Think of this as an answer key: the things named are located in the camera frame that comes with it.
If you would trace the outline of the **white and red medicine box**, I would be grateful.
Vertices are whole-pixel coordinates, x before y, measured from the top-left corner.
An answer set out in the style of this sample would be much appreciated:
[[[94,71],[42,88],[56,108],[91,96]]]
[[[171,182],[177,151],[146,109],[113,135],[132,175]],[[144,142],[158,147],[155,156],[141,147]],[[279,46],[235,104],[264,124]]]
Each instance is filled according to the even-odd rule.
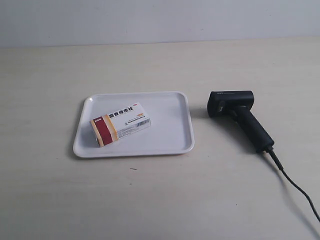
[[[140,103],[99,116],[90,121],[100,147],[151,126],[151,119]]]

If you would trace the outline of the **black handheld barcode scanner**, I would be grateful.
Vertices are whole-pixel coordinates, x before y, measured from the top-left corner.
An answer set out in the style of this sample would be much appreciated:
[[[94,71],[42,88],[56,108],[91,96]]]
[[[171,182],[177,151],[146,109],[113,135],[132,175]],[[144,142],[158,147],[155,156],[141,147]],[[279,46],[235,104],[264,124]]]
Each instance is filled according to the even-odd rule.
[[[229,116],[239,125],[256,152],[269,152],[273,150],[275,142],[251,113],[254,101],[251,90],[212,91],[207,112],[210,118]]]

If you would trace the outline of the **white rectangular plastic tray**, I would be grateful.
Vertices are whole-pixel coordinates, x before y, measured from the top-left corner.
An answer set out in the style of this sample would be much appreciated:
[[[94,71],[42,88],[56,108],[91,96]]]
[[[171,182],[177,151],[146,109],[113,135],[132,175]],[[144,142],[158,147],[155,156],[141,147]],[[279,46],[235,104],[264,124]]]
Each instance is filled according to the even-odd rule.
[[[100,147],[90,120],[140,103],[150,126]],[[195,144],[188,99],[179,91],[104,93],[84,101],[73,152],[79,158],[179,155]]]

